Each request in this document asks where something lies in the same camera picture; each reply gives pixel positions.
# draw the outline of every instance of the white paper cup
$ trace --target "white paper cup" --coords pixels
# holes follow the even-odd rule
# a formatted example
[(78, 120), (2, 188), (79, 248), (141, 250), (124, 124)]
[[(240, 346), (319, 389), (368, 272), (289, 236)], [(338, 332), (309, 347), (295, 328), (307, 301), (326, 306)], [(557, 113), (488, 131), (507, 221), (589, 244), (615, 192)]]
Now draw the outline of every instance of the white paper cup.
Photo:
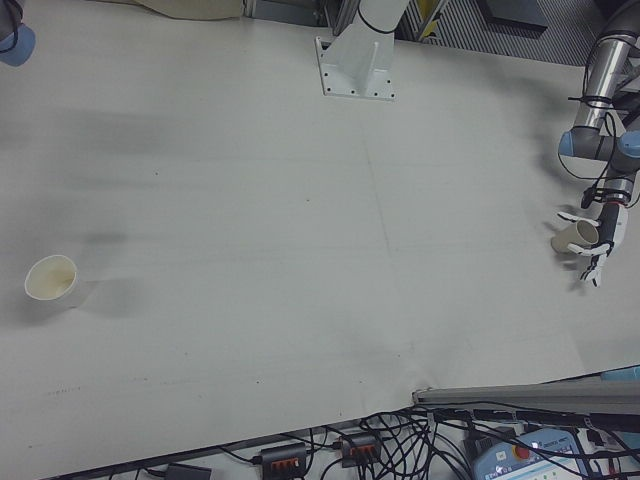
[(86, 297), (83, 285), (73, 260), (64, 255), (51, 255), (31, 267), (24, 291), (34, 300), (77, 307)]
[(558, 253), (570, 253), (567, 245), (574, 243), (581, 247), (590, 247), (598, 243), (598, 229), (585, 220), (578, 220), (551, 239), (551, 247)]

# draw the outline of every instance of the black cable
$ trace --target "black cable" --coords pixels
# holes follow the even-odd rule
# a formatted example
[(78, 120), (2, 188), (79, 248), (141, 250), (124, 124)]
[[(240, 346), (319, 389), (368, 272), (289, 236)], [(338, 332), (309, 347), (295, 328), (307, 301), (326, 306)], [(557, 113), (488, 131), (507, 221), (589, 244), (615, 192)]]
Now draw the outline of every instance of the black cable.
[[(565, 414), (569, 414), (569, 415), (573, 415), (574, 412), (560, 412), (558, 410), (548, 410), (545, 408), (535, 408), (535, 407), (523, 407), (522, 405), (514, 405), (513, 403), (506, 403), (506, 402), (496, 402), (493, 400), (475, 400), (475, 401), (469, 401), (469, 402), (447, 402), (445, 405), (453, 405), (454, 407), (464, 407), (464, 406), (468, 406), (468, 405), (496, 405), (498, 407), (507, 407), (507, 408), (515, 408), (518, 410), (526, 410), (528, 412), (538, 412), (538, 413), (556, 413), (556, 414), (560, 414), (560, 415), (565, 415)], [(413, 411), (415, 409), (427, 409), (427, 410), (433, 410), (435, 408), (444, 408), (444, 406), (442, 404), (424, 404), (421, 403), (419, 405), (415, 405), (414, 407), (411, 407), (409, 410)]]
[(322, 475), (320, 475), (320, 480), (324, 480), (324, 477), (327, 476), (327, 472), (331, 469), (331, 467), (333, 467), (334, 465), (337, 465), (338, 463), (340, 463), (342, 461), (341, 458), (338, 458), (337, 460), (334, 460), (333, 462), (331, 462), (329, 465), (327, 465), (325, 467), (325, 469), (322, 471)]
[(449, 440), (444, 435), (436, 433), (435, 436), (436, 436), (436, 438), (439, 438), (440, 440), (442, 440), (445, 443), (449, 444), (451, 446), (451, 448), (453, 448), (455, 450), (455, 452), (460, 456), (460, 458), (465, 462), (465, 464), (467, 465), (467, 468), (469, 469), (469, 471), (471, 471), (471, 464), (469, 463), (469, 460), (467, 460), (467, 457), (464, 455), (464, 453), (462, 453), (462, 450), (460, 450), (460, 447), (458, 447), (455, 443), (453, 443), (451, 440)]
[[(611, 430), (604, 430), (604, 432), (609, 435), (611, 438), (613, 438), (616, 442), (618, 442), (618, 445), (620, 445), (622, 448), (624, 448), (625, 450), (631, 450), (631, 447), (629, 447), (629, 445), (627, 445), (627, 443), (622, 440), (622, 438), (620, 438), (620, 436), (611, 431)], [(629, 455), (631, 458), (633, 458), (636, 462), (638, 462), (638, 464), (640, 464), (640, 456), (637, 454), (632, 454)]]
[(254, 460), (250, 459), (250, 458), (245, 458), (245, 457), (241, 457), (240, 455), (238, 455), (237, 453), (233, 453), (231, 450), (227, 450), (224, 447), (216, 447), (218, 450), (223, 451), (224, 453), (226, 453), (227, 455), (235, 458), (236, 460), (240, 460), (241, 462), (245, 462), (245, 463), (250, 463), (251, 465), (255, 465)]
[[(451, 428), (456, 428), (459, 430), (469, 430), (468, 427), (460, 427), (458, 425), (454, 425), (448, 422), (443, 422), (443, 421), (439, 421), (439, 423), (442, 423), (443, 425), (446, 425), (448, 427)], [(475, 427), (483, 427), (486, 428), (490, 431), (494, 431), (494, 432), (499, 432), (500, 435), (495, 435), (493, 433), (487, 432), (487, 431), (482, 431), (482, 433), (484, 433), (485, 435), (489, 436), (489, 437), (493, 437), (496, 438), (498, 440), (501, 440), (505, 443), (511, 444), (511, 445), (515, 445), (518, 447), (523, 447), (526, 448), (527, 450), (530, 450), (532, 452), (537, 453), (541, 458), (543, 458), (544, 460), (548, 461), (549, 463), (552, 463), (560, 468), (562, 468), (563, 470), (566, 470), (567, 472), (572, 473), (573, 475), (577, 475), (581, 478), (584, 478), (586, 480), (590, 480), (589, 476), (584, 475), (581, 472), (576, 472), (575, 470), (572, 470), (568, 467), (565, 467), (564, 465), (562, 465), (561, 463), (556, 462), (555, 460), (552, 460), (550, 457), (561, 457), (561, 458), (572, 458), (572, 459), (580, 459), (582, 461), (588, 461), (591, 459), (596, 459), (596, 458), (617, 458), (617, 457), (624, 457), (624, 456), (628, 456), (625, 455), (624, 452), (621, 452), (620, 454), (617, 453), (613, 453), (613, 452), (594, 452), (593, 454), (570, 454), (570, 453), (564, 453), (564, 452), (554, 452), (554, 451), (550, 451), (550, 450), (543, 450), (540, 448), (535, 448), (531, 445), (527, 445), (526, 443), (517, 440), (517, 439), (510, 439), (510, 438), (506, 438), (502, 435), (502, 432), (500, 432), (500, 430), (496, 430), (494, 428), (491, 428), (487, 425), (483, 425), (483, 424), (478, 424), (475, 422), (472, 422), (472, 424)], [(633, 475), (640, 475), (640, 471), (634, 471), (634, 472), (628, 472), (629, 476), (633, 476)], [(603, 477), (600, 478), (600, 480), (611, 480), (617, 478), (617, 475), (605, 475)]]
[[(439, 414), (439, 413), (435, 413), (435, 415), (445, 418), (443, 415)], [(492, 432), (498, 432), (499, 434), (502, 434), (502, 432), (500, 432), (500, 430), (496, 430), (495, 428), (489, 427), (488, 425), (483, 425), (483, 424), (477, 424), (475, 422), (472, 422), (473, 425), (475, 426), (480, 426), (483, 428), (486, 428), (489, 431)], [(469, 430), (468, 427), (460, 427), (458, 425), (454, 425), (454, 424), (450, 424), (450, 423), (443, 423), (443, 425), (446, 425), (448, 427), (451, 428), (456, 428), (458, 430)], [(497, 438), (499, 440), (504, 441), (505, 443), (509, 443), (511, 445), (515, 445), (517, 447), (524, 447), (527, 450), (531, 450), (532, 452), (535, 452), (539, 455), (552, 455), (554, 457), (562, 457), (562, 458), (573, 458), (573, 459), (579, 459), (579, 460), (590, 460), (590, 459), (596, 459), (596, 458), (618, 458), (618, 457), (628, 457), (632, 454), (636, 454), (636, 453), (640, 453), (640, 448), (636, 448), (636, 449), (628, 449), (622, 452), (605, 452), (605, 451), (600, 451), (600, 452), (594, 452), (591, 454), (581, 454), (581, 453), (563, 453), (563, 452), (554, 452), (552, 450), (544, 450), (541, 448), (535, 448), (532, 447), (531, 445), (527, 445), (526, 443), (517, 440), (517, 439), (509, 439), (509, 438), (505, 438), (502, 435), (495, 435), (495, 434), (490, 434), (489, 432), (482, 432), (487, 434), (490, 437), (494, 437)]]
[(640, 192), (638, 192), (638, 196), (637, 196), (637, 197), (636, 197), (636, 199), (633, 201), (633, 203), (627, 207), (627, 209), (635, 207), (635, 206), (636, 206), (636, 204), (638, 203), (638, 201), (640, 201)]
[(144, 471), (152, 477), (157, 478), (164, 478), (166, 475), (166, 472), (161, 472), (160, 470), (151, 470), (150, 468), (145, 468)]
[[(310, 437), (313, 437), (313, 429), (309, 429), (310, 433)], [(318, 452), (323, 448), (326, 448), (328, 450), (333, 450), (333, 448), (331, 447), (331, 444), (327, 444), (327, 434), (328, 432), (325, 430), (325, 434), (324, 434), (324, 440), (322, 441), (322, 443), (316, 443), (316, 442), (311, 442), (310, 440), (306, 440), (302, 437), (297, 437), (296, 435), (291, 435), (290, 433), (279, 433), (278, 436), (280, 437), (286, 437), (286, 438), (291, 438), (293, 440), (297, 440), (298, 442), (303, 442), (303, 443), (307, 443), (309, 445), (315, 445), (315, 451)]]

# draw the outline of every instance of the emergency stop button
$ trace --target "emergency stop button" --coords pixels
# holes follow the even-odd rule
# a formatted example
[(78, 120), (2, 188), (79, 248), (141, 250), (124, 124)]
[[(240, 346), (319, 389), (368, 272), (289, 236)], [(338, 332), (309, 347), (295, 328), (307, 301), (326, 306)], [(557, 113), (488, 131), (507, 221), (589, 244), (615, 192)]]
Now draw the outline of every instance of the emergency stop button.
[(531, 452), (528, 448), (514, 446), (513, 456), (518, 460), (527, 460), (531, 456)]

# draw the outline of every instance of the white table surface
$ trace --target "white table surface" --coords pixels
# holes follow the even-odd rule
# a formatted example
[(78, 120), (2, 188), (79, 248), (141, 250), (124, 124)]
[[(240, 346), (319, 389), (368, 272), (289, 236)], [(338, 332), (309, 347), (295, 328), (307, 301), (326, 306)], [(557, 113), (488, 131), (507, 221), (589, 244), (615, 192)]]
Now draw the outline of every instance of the white table surface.
[[(418, 387), (640, 362), (640, 218), (599, 290), (549, 247), (581, 71), (398, 42), (324, 97), (319, 30), (31, 0), (0, 69), (0, 477), (355, 418)], [(572, 162), (583, 173), (598, 166)], [(72, 257), (82, 307), (34, 305)]]

